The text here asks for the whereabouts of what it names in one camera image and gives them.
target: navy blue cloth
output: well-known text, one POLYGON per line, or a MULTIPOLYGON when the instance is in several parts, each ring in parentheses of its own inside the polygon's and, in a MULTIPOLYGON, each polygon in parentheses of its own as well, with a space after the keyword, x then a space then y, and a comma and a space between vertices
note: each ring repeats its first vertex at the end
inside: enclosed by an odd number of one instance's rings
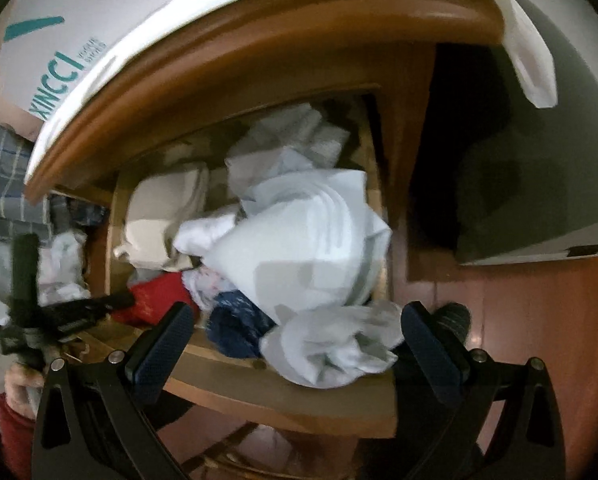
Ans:
POLYGON ((261 357, 259 340, 275 327, 275 322, 240 290, 222 292, 215 301, 217 306, 205 327, 208 339, 227 357, 261 357))

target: open drawer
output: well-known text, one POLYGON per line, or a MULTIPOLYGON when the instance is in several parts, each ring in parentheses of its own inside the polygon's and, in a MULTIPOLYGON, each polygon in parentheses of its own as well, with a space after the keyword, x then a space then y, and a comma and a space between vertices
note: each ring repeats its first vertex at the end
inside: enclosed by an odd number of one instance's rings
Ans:
MULTIPOLYGON (((351 131, 342 159, 346 167, 367 173, 367 202, 381 216, 383 203, 380 175, 367 115, 361 100, 337 102, 345 108, 346 129, 351 131)), ((201 130, 183 142, 195 146, 195 155, 210 169, 222 164, 223 153, 245 130, 244 120, 222 123, 201 130)), ((122 168, 114 197, 107 240, 106 292, 125 287, 133 267, 120 262, 112 248, 121 243, 125 211, 134 187, 151 172, 146 159, 122 168)), ((374 298, 387 297, 387 267, 383 264, 374 298)), ((107 320, 82 334, 89 344, 89 360, 99 360, 112 349, 127 349, 139 330, 107 320)), ((279 429, 317 434, 387 438, 396 429, 396 399, 392 372, 365 376, 333 390, 315 390, 293 384, 279 376, 263 360, 235 360, 216 351, 196 330, 177 363, 165 389, 218 412, 245 418, 279 429)))

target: bolt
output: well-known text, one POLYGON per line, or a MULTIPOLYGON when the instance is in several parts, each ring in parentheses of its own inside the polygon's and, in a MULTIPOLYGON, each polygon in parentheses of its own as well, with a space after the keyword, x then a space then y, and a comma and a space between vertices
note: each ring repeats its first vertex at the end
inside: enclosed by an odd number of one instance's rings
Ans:
POLYGON ((108 356, 108 361, 110 361, 113 365, 119 364, 125 358, 125 353, 123 350, 115 350, 108 356))
POLYGON ((543 361, 541 361, 541 359, 539 357, 531 358, 530 365, 538 372, 540 372, 541 370, 546 368, 546 365, 544 364, 543 361))
POLYGON ((54 361, 52 361, 52 364, 50 364, 50 368, 52 369, 53 372, 58 372, 59 370, 61 370, 63 368, 64 364, 65 364, 65 361, 59 357, 58 359, 55 359, 54 361))
POLYGON ((488 354, 481 348, 475 348, 471 350, 470 355, 473 358, 473 361, 478 363, 485 363, 488 360, 488 354))

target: red cloth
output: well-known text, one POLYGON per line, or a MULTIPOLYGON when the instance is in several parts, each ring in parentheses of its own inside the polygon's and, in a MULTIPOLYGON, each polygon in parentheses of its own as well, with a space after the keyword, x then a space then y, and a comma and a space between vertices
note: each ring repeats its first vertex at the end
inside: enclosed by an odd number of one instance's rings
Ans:
POLYGON ((199 307, 193 303, 188 289, 181 281, 181 272, 166 272, 154 280, 130 287, 134 295, 134 306, 112 313, 119 323, 133 326, 156 325, 177 301, 189 304, 199 314, 199 307))
POLYGON ((0 430, 3 460, 17 480, 31 480, 34 420, 19 415, 0 394, 0 430))

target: wooden floor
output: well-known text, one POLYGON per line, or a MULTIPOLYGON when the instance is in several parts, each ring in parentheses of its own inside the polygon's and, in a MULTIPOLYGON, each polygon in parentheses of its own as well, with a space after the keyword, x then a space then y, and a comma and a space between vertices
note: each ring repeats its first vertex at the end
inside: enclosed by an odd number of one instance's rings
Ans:
MULTIPOLYGON (((568 477, 577 478, 598 450, 598 258, 460 267, 449 251, 415 238, 402 220, 393 238, 395 301, 458 301, 473 314, 470 348, 500 362, 541 357, 562 415, 568 477)), ((492 415, 481 444, 492 435, 492 415)))

